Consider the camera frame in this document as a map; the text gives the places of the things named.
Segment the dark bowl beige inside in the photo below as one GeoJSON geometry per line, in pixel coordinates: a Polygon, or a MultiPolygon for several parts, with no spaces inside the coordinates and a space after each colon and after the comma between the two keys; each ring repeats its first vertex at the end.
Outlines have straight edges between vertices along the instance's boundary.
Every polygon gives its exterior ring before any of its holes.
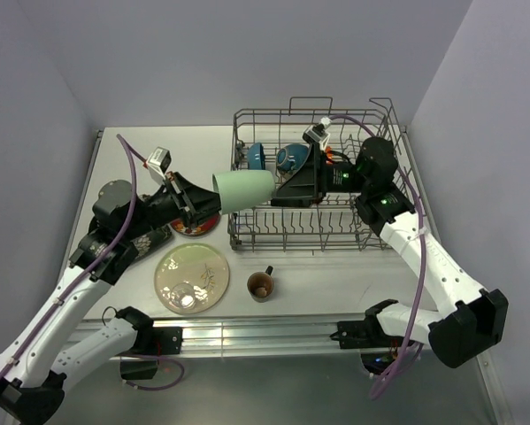
{"type": "Polygon", "coordinates": [[[308,157],[307,144],[291,143],[279,149],[276,156],[276,168],[282,174],[296,172],[308,157]]]}

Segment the light green cup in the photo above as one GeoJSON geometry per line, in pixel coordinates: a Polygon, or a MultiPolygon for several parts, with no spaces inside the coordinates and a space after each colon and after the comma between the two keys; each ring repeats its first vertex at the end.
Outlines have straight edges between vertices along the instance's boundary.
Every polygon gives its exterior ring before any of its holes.
{"type": "Polygon", "coordinates": [[[270,201],[275,191],[273,174],[267,170],[240,170],[214,174],[213,189],[219,194],[222,215],[250,209],[270,201]]]}

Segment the blue ceramic bowl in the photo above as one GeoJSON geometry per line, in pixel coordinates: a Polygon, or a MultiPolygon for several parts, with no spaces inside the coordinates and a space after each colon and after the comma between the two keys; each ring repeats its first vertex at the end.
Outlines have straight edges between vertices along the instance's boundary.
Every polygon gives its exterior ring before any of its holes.
{"type": "Polygon", "coordinates": [[[253,143],[247,151],[247,164],[249,170],[265,170],[265,152],[262,143],[253,143]]]}

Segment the dark brown mug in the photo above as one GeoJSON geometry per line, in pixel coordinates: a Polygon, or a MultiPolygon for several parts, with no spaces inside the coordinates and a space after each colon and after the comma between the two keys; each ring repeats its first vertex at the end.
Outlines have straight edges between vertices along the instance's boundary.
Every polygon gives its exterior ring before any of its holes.
{"type": "Polygon", "coordinates": [[[247,281],[247,290],[257,302],[265,302],[274,292],[273,267],[253,273],[247,281]]]}

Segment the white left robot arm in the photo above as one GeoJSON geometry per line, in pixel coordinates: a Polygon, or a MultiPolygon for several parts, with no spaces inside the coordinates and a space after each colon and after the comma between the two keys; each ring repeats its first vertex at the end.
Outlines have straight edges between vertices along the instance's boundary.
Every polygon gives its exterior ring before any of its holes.
{"type": "Polygon", "coordinates": [[[126,307],[71,349],[65,343],[89,309],[140,257],[135,241],[181,219],[196,225],[221,210],[219,194],[169,173],[151,196],[135,182],[106,183],[92,207],[88,233],[69,258],[49,299],[0,354],[0,407],[22,424],[44,424],[68,389],[113,356],[144,354],[154,342],[153,320],[126,307]]]}

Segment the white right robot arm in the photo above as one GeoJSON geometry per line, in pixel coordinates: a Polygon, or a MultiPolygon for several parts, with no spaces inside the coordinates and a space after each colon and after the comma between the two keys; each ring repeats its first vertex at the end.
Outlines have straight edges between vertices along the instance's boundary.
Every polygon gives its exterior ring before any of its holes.
{"type": "Polygon", "coordinates": [[[339,323],[335,335],[341,348],[422,343],[456,368],[501,341],[509,302],[466,273],[426,229],[420,208],[395,183],[397,170],[394,144],[380,137],[364,140],[355,162],[333,162],[311,143],[303,165],[277,188],[271,204],[304,208],[330,193],[354,195],[362,223],[422,279],[436,308],[420,311],[384,300],[363,320],[339,323]]]}

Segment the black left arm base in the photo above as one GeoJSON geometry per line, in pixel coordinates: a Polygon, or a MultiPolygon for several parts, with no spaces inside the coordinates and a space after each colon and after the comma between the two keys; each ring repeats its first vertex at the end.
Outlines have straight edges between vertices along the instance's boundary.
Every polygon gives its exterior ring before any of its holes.
{"type": "Polygon", "coordinates": [[[180,383],[185,375],[185,367],[173,357],[181,353],[182,341],[182,327],[152,329],[149,337],[117,356],[122,382],[140,390],[163,390],[180,383]],[[146,384],[157,375],[166,374],[173,377],[169,383],[146,384]]]}

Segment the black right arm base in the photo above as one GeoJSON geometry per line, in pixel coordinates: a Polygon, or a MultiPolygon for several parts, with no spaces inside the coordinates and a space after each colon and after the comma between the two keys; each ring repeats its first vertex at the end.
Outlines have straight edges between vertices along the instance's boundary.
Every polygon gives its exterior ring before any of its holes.
{"type": "Polygon", "coordinates": [[[365,370],[372,375],[380,375],[391,366],[398,357],[402,345],[402,336],[389,336],[373,318],[361,321],[339,321],[336,331],[329,338],[339,344],[342,350],[380,349],[361,355],[365,370]]]}

